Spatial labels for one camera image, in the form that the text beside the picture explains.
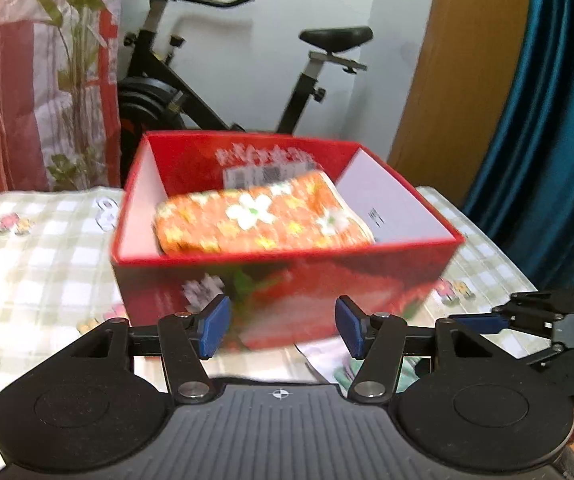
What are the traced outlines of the orange floral soft cloth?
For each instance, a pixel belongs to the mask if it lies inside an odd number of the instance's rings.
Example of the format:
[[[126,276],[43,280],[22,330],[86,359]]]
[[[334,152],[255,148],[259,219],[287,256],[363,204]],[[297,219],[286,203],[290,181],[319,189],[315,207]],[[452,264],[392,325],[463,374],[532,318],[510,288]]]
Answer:
[[[157,206],[153,229],[167,255],[343,249],[374,234],[323,171],[254,186],[177,195]]]

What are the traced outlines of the wooden door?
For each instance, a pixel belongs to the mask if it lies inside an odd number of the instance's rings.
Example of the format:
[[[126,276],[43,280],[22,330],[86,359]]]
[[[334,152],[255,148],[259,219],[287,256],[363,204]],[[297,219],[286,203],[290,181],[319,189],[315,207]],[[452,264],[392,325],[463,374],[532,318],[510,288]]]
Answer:
[[[530,0],[432,0],[388,163],[460,206],[514,79]]]

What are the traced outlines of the teal blue curtain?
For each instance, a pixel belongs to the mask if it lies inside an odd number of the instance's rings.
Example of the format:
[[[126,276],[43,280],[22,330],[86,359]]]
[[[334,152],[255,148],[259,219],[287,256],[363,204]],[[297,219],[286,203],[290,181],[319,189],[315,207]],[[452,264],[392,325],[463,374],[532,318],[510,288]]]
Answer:
[[[530,0],[464,213],[539,289],[574,287],[574,0]]]

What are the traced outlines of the red patterned curtain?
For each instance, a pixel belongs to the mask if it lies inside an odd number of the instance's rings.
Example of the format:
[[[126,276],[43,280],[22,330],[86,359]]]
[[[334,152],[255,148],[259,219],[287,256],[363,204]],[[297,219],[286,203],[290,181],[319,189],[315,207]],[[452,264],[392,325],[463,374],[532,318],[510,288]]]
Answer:
[[[121,0],[0,0],[0,194],[120,184]]]

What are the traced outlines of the red strawberry cardboard box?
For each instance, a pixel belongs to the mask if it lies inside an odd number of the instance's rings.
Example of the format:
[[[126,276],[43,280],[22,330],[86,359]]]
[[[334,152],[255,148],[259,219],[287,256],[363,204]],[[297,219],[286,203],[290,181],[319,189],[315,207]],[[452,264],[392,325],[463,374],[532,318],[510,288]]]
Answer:
[[[242,255],[162,252],[154,214],[168,198],[247,188],[285,192],[311,169],[334,182],[374,233],[365,248]],[[355,142],[240,132],[153,132],[136,152],[111,244],[113,273],[136,326],[195,311],[213,296],[232,303],[229,343],[266,349],[331,337],[334,304],[402,314],[421,304],[462,244],[462,234],[400,174]]]

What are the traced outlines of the pink packaged tissue pack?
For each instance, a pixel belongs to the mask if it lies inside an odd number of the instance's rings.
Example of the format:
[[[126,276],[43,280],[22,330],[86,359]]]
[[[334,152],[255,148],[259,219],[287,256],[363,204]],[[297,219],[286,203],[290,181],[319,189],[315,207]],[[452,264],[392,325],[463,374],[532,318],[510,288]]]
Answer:
[[[363,364],[362,360],[352,358],[340,337],[297,344],[296,350],[302,354],[306,365],[314,375],[330,384],[339,385],[343,391],[349,388]],[[404,391],[419,379],[416,365],[421,362],[421,358],[403,359],[401,375],[398,378],[398,391]]]

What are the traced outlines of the checked plaid tablecloth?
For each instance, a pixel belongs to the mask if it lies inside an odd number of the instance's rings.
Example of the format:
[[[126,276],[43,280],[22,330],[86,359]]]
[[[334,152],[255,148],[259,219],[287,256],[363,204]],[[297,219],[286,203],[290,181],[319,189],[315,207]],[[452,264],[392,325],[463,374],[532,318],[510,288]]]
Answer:
[[[465,237],[442,278],[447,284],[419,306],[414,325],[433,325],[449,313],[486,312],[511,292],[535,287],[456,206],[434,188],[417,188]],[[119,205],[123,192],[94,188],[78,193],[0,195],[0,219],[18,214],[32,226],[28,235],[0,234],[0,390],[78,339],[79,328],[124,315],[108,251],[112,214],[100,220],[102,200]],[[260,352],[221,353],[206,362],[210,375],[266,382],[318,382],[319,368],[306,358],[315,352],[282,347]],[[0,468],[4,462],[0,458]]]

